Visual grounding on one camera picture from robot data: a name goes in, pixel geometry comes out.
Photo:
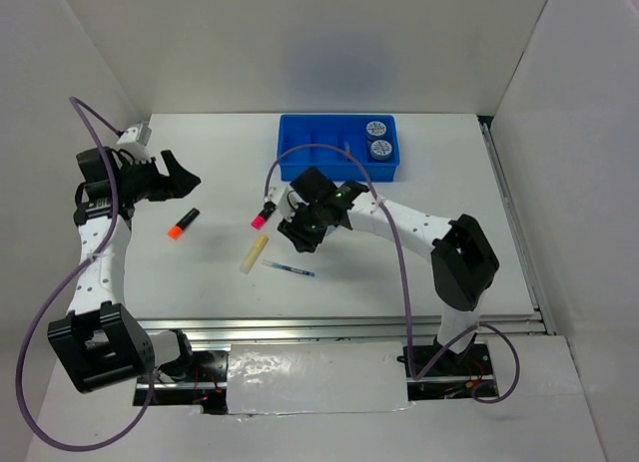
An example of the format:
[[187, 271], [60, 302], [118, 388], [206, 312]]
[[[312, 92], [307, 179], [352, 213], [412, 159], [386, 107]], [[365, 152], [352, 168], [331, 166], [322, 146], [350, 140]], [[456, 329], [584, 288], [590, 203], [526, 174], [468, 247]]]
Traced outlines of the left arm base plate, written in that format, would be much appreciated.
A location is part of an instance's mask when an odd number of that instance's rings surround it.
[[193, 406], [205, 414], [228, 413], [227, 350], [195, 351], [187, 365], [165, 364], [156, 373], [151, 406]]

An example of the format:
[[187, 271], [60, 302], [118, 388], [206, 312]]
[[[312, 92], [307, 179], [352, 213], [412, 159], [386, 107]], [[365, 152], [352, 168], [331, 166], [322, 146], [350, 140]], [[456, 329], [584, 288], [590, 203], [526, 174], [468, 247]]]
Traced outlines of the blue gel pen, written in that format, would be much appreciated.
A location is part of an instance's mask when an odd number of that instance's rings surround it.
[[287, 264], [282, 264], [282, 263], [271, 261], [271, 260], [267, 260], [267, 259], [263, 259], [262, 260], [262, 265], [264, 265], [266, 267], [274, 268], [274, 269], [277, 269], [277, 270], [283, 270], [283, 271], [295, 273], [295, 274], [298, 274], [298, 275], [303, 275], [303, 276], [308, 276], [308, 277], [316, 277], [316, 273], [313, 272], [313, 271], [306, 270], [306, 269], [301, 269], [301, 268], [298, 268], [298, 267], [290, 266], [290, 265], [287, 265]]

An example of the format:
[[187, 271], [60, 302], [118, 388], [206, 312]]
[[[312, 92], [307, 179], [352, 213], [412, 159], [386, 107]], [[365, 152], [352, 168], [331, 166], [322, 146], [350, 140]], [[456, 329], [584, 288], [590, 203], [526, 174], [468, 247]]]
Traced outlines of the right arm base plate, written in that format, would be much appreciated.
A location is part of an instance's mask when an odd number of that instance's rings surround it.
[[412, 379], [405, 346], [396, 358], [406, 372], [409, 401], [468, 399], [473, 388], [479, 398], [496, 398], [498, 388], [486, 343], [472, 344], [463, 355], [446, 352], [418, 381]]

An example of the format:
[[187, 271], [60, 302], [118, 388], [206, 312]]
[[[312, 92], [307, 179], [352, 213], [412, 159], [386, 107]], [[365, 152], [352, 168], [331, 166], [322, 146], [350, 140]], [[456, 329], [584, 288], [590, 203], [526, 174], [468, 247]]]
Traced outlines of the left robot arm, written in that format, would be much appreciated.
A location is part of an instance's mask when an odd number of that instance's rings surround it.
[[125, 258], [136, 203], [187, 196], [201, 182], [173, 153], [154, 158], [132, 147], [87, 150], [76, 160], [84, 178], [75, 195], [73, 221], [86, 264], [64, 318], [48, 325], [47, 337], [75, 388], [88, 393], [156, 369], [184, 381], [197, 356], [186, 334], [169, 329], [152, 336], [125, 306]]

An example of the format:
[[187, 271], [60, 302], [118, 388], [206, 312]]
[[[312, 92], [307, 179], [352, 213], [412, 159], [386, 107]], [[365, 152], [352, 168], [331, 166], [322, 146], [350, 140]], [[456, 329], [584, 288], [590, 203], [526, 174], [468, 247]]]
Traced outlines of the red gel pen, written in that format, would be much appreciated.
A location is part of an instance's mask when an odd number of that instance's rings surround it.
[[346, 158], [347, 161], [350, 162], [350, 160], [351, 160], [351, 152], [350, 152], [350, 144], [349, 144], [349, 142], [344, 141], [343, 150], [345, 152], [345, 156], [344, 157]]

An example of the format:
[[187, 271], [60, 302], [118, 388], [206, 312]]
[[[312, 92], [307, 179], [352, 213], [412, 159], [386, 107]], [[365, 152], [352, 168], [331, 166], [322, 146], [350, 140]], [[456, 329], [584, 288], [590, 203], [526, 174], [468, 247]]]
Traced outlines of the orange highlighter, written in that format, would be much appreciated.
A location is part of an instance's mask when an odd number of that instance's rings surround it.
[[200, 211], [197, 208], [190, 209], [181, 219], [168, 231], [168, 237], [172, 240], [179, 239], [185, 230], [198, 218]]

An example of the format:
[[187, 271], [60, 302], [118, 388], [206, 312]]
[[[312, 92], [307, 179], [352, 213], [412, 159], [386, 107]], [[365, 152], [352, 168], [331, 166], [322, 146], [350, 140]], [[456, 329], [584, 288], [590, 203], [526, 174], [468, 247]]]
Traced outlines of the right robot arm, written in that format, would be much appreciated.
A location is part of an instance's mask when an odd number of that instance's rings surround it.
[[265, 200], [281, 214], [278, 230], [298, 252], [314, 252], [329, 233], [345, 228], [380, 236], [429, 262], [435, 292], [444, 304], [435, 361], [447, 374], [468, 365], [481, 302], [499, 269], [475, 218], [421, 213], [356, 181], [336, 185], [315, 167], [288, 185], [269, 188]]

